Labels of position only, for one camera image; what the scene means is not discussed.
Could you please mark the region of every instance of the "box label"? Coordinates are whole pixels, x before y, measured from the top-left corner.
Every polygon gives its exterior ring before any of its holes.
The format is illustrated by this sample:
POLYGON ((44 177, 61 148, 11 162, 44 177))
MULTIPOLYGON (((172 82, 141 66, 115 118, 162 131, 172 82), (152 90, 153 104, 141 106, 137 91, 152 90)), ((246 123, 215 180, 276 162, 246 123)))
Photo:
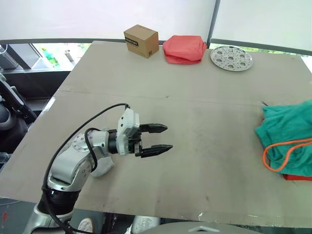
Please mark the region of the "box label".
POLYGON ((125 37, 126 42, 131 43, 132 45, 138 46, 138 42, 135 40, 132 40, 130 38, 125 37))

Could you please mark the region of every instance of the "red fabric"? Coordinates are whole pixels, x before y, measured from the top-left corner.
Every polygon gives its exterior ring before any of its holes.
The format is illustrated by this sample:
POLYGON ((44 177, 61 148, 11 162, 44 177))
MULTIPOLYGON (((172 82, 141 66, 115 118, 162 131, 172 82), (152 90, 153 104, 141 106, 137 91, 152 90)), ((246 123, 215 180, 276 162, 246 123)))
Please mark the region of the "red fabric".
POLYGON ((167 62, 175 64, 199 63, 206 49, 200 36, 172 36, 163 44, 167 62))
POLYGON ((285 178, 285 180, 309 180, 309 181, 312 181, 312 176, 306 177, 306 176, 300 176, 300 175, 283 174, 283 177, 285 178))

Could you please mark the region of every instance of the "white wall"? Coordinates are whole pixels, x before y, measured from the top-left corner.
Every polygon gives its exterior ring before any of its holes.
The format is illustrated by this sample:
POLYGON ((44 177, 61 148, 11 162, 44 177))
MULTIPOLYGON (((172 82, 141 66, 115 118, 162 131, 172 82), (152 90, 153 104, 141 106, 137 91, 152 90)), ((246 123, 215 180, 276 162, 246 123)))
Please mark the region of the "white wall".
POLYGON ((221 0, 212 38, 312 51, 312 0, 221 0))
POLYGON ((172 35, 207 40, 215 0, 0 0, 0 40, 123 39, 141 24, 172 35))

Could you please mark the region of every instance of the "metal plate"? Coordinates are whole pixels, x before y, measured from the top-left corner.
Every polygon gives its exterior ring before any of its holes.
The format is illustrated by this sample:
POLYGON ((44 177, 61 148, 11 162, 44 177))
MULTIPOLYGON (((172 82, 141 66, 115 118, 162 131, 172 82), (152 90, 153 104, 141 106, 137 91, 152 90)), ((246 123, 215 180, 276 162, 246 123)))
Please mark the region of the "metal plate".
POLYGON ((221 46, 211 51, 211 60, 215 65, 228 71, 245 71, 253 62, 250 54, 233 46, 221 46))

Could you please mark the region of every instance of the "table surface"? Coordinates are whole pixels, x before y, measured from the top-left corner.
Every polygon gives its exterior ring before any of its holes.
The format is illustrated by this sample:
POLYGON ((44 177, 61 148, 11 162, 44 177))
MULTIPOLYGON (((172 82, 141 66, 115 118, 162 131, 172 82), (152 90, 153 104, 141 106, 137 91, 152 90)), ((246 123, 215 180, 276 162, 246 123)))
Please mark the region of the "table surface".
MULTIPOLYGON (((244 72, 216 67, 210 50, 195 65, 149 59, 124 43, 94 42, 48 103, 0 174, 0 195, 38 202, 47 164, 81 123, 127 102, 141 123, 163 123, 143 145, 172 144, 151 158, 113 155, 114 168, 89 177, 77 208, 243 225, 312 227, 311 182, 285 181, 261 162, 254 133, 260 101, 312 98, 312 75, 300 57, 251 53, 244 72)), ((87 127, 116 128, 122 108, 87 127)))

